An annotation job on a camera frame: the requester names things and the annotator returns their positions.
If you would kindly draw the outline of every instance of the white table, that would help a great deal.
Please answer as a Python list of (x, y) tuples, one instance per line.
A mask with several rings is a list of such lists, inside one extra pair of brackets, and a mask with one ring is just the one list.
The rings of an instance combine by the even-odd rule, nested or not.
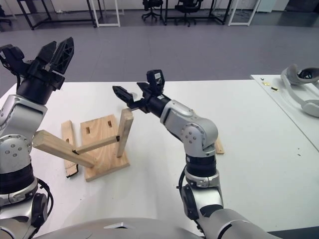
[[(300, 104), (289, 95), (280, 75), (252, 75), (251, 78), (267, 92), (319, 152), (319, 118), (310, 116), (301, 109)], [(265, 86), (263, 82), (267, 82), (279, 90), (273, 91), (271, 86)], [(303, 100), (319, 100), (319, 83), (316, 86), (305, 84), (302, 86), (292, 86), (292, 88)]]
[[(79, 145), (80, 122), (119, 118), (125, 105), (114, 84), (141, 95), (133, 82), (64, 83), (52, 93), (40, 129), (61, 136), (60, 124), (72, 120)], [(14, 92), (15, 86), (0, 106)], [(218, 126), (226, 151), (217, 156), (225, 207), (267, 231), (318, 225), (319, 153), (255, 81), (167, 82), (164, 92)], [(39, 235), (107, 217), (157, 218), (197, 233), (175, 188), (185, 165), (182, 144), (154, 115), (136, 111), (134, 117), (126, 147), (130, 167), (90, 183), (82, 167), (67, 179), (62, 159), (32, 150), (34, 174), (50, 185), (55, 201)]]

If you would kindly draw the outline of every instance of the gray carpet floor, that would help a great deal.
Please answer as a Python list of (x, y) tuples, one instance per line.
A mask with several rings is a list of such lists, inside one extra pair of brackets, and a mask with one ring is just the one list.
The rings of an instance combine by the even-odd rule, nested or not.
[[(13, 44), (25, 59), (33, 59), (42, 45), (72, 36), (75, 54), (66, 82), (145, 81), (150, 69), (162, 69), (167, 81), (249, 79), (251, 74), (280, 74), (292, 63), (319, 66), (315, 27), (163, 26), (143, 23), (136, 14), (132, 22), (139, 24), (128, 26), (126, 17), (124, 27), (48, 24), (35, 31), (0, 32), (0, 46)], [(14, 83), (15, 77), (0, 67), (0, 96)]]

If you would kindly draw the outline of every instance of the white headset strap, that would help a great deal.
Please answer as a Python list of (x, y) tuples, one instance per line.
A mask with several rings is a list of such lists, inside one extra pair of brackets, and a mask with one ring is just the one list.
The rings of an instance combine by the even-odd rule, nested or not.
[(286, 89), (289, 93), (289, 95), (296, 101), (298, 102), (300, 105), (304, 105), (306, 102), (301, 99), (299, 96), (296, 95), (296, 93), (293, 91), (293, 88), (291, 87), (289, 80), (287, 79), (287, 69), (285, 69), (282, 73), (281, 73), (281, 79), (283, 80)]

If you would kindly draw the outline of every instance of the wooden leg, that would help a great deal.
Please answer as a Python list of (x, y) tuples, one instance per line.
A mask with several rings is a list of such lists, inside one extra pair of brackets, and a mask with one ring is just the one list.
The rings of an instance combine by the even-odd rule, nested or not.
[[(76, 146), (73, 125), (70, 120), (61, 124), (62, 139), (68, 142), (72, 146)], [(71, 177), (79, 172), (78, 164), (64, 160), (65, 174), (66, 177)]]
[(218, 137), (216, 142), (215, 142), (215, 149), (217, 154), (224, 154), (224, 148), (223, 145), (221, 144), (220, 138)]
[(73, 153), (72, 145), (45, 130), (40, 130), (34, 134), (32, 144), (34, 148), (85, 167), (93, 167), (96, 164), (96, 159), (94, 157), (87, 153), (81, 155)]
[(130, 109), (122, 110), (119, 132), (118, 132), (118, 135), (120, 136), (120, 141), (116, 144), (116, 147), (115, 147), (117, 157), (121, 157), (124, 152), (124, 148), (128, 140), (133, 119), (134, 119), (133, 114)]

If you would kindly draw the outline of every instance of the black chair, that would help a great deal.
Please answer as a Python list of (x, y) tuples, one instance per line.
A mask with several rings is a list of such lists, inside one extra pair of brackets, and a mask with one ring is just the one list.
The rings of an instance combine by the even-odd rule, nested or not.
[[(150, 9), (149, 13), (143, 14), (142, 15), (142, 19), (143, 21), (145, 21), (146, 18), (148, 18), (149, 16), (152, 17), (152, 19), (154, 18), (155, 21), (158, 20), (157, 16), (159, 16), (159, 19), (162, 19), (161, 16), (161, 11), (162, 11), (162, 5), (163, 5), (163, 1), (162, 0), (143, 0), (143, 5), (144, 5), (144, 10), (148, 11)], [(153, 12), (153, 8), (154, 7), (160, 7), (160, 14), (157, 14), (155, 12)]]
[(198, 12), (200, 10), (202, 2), (203, 0), (178, 0), (177, 5), (175, 5), (175, 9), (177, 11), (184, 13), (184, 17), (175, 18), (174, 20), (175, 25), (177, 26), (178, 22), (183, 21), (184, 25), (188, 23), (188, 27), (190, 27), (189, 20), (193, 20), (194, 25), (196, 25), (196, 20), (193, 18), (187, 17), (187, 14), (192, 12)]

